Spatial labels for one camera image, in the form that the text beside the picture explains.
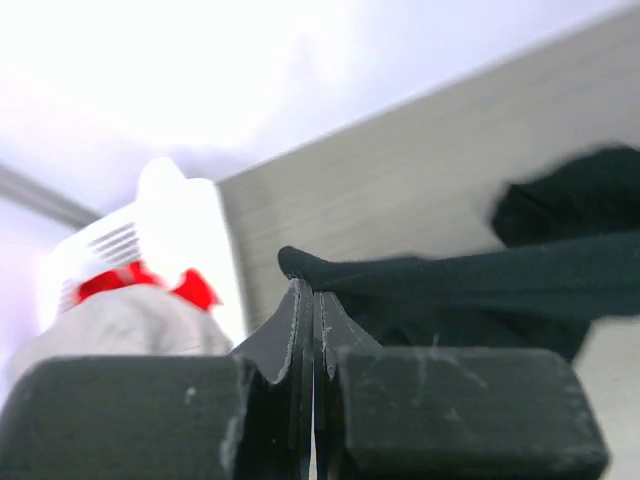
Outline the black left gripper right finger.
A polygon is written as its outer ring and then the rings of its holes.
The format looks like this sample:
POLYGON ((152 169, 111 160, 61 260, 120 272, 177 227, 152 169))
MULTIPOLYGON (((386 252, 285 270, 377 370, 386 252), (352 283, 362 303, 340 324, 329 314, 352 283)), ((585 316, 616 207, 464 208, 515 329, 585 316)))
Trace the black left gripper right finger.
POLYGON ((540 349, 384 347, 314 297, 321 479, 598 479, 610 453, 573 368, 540 349))

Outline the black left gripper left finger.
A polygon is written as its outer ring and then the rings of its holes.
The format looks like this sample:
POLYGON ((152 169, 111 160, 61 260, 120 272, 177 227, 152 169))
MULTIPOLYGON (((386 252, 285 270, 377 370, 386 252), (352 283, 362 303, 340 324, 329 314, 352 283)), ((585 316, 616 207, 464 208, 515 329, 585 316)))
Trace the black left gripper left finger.
POLYGON ((313 294, 278 308, 226 356, 47 360, 1 414, 5 479, 305 479, 313 294))

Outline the black t shirt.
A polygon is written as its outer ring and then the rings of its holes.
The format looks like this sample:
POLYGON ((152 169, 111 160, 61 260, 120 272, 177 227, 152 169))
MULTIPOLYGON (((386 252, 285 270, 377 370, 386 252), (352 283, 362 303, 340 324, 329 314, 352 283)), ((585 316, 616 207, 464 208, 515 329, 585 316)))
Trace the black t shirt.
POLYGON ((592 326, 639 312, 639 152, 607 146, 510 184, 499 251, 331 262, 291 246, 282 273, 336 295, 382 345, 533 347, 574 360, 592 326))

